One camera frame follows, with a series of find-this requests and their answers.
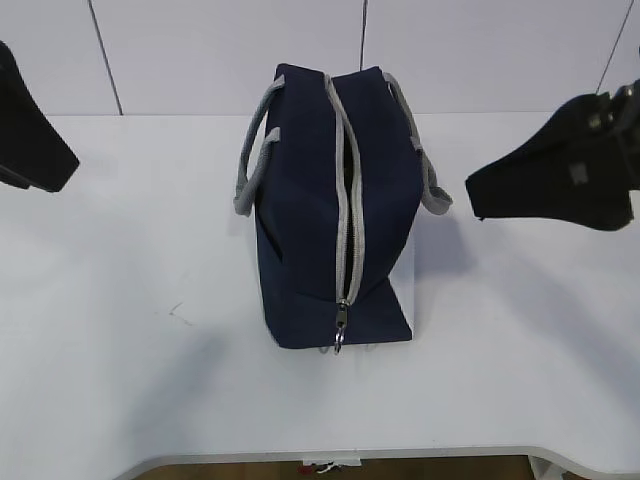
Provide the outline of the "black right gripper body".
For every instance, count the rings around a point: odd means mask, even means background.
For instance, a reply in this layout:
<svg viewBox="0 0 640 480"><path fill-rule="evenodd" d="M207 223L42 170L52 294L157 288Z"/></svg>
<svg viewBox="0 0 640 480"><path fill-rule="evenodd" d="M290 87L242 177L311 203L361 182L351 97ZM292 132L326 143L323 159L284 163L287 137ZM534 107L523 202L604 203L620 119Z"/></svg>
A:
<svg viewBox="0 0 640 480"><path fill-rule="evenodd" d="M613 132L626 140L639 139L639 80L622 85L614 95L602 94L598 100L598 109L587 120L591 131Z"/></svg>

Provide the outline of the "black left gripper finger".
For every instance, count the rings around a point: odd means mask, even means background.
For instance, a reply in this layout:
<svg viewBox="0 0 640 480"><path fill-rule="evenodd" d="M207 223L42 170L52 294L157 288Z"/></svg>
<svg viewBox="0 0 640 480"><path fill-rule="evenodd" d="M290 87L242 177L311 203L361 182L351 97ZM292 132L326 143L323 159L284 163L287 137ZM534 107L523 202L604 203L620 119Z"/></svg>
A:
<svg viewBox="0 0 640 480"><path fill-rule="evenodd" d="M29 92L16 59L1 45L1 182L59 192L80 162Z"/></svg>

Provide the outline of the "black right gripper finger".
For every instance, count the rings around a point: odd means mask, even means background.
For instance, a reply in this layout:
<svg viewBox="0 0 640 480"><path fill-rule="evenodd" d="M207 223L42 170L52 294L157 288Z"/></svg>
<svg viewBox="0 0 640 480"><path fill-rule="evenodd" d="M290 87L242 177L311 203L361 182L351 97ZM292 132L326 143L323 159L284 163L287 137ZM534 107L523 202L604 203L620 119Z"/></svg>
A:
<svg viewBox="0 0 640 480"><path fill-rule="evenodd" d="M639 139L589 129L599 96L567 101L527 142L470 175L465 187L475 216L553 219L599 231L627 226L630 193L639 187Z"/></svg>

